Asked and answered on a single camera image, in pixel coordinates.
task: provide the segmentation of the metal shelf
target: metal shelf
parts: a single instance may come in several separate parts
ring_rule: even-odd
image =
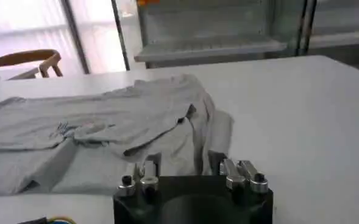
[[[347,46],[359,44],[359,31],[313,35],[310,40],[310,49],[334,46]]]
[[[135,61],[168,61],[276,52],[282,51],[286,47],[286,43],[281,43],[264,35],[199,38],[188,41],[148,44],[135,56]]]

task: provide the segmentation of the orange object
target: orange object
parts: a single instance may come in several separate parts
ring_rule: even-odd
[[[145,6],[146,4],[150,4],[150,3],[159,3],[160,0],[137,0],[137,5],[138,6]]]

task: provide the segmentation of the chair backrest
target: chair backrest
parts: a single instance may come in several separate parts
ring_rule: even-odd
[[[62,59],[60,54],[53,49],[24,51],[24,52],[17,52],[0,57],[0,67],[43,60],[43,62],[39,65],[39,70],[44,78],[49,77],[48,68],[51,66],[54,72],[56,73],[56,75],[62,77],[63,74],[60,68],[57,66],[57,63],[60,61],[60,59]]]

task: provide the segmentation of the white table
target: white table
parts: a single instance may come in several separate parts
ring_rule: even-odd
[[[0,69],[0,80],[35,79],[36,73],[39,73],[37,67]]]
[[[275,223],[359,223],[359,70],[329,58],[0,82],[0,100],[102,93],[136,79],[180,73],[195,74],[216,106],[233,116],[230,156],[249,159],[266,174],[274,191]],[[91,219],[110,223],[113,218],[108,197],[29,197],[42,200],[0,198],[0,223],[15,223],[11,214],[22,221],[60,212],[86,224]],[[72,210],[61,212],[52,198],[71,203]]]

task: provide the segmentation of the metal clamp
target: metal clamp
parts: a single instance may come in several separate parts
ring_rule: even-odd
[[[242,160],[238,163],[239,173],[249,180],[253,192],[265,194],[269,191],[268,181],[265,176],[258,172],[254,165],[248,160]]]
[[[159,179],[157,178],[156,165],[152,160],[144,163],[144,177],[140,180],[141,189],[144,193],[147,191],[156,192],[158,190]]]
[[[132,179],[131,176],[123,176],[121,179],[121,184],[117,187],[117,189],[117,195],[119,197],[130,197],[135,194],[136,182]]]
[[[227,179],[226,179],[227,188],[233,190],[237,186],[241,186],[241,187],[246,186],[246,178],[239,174],[232,160],[224,159],[224,171],[227,174]]]

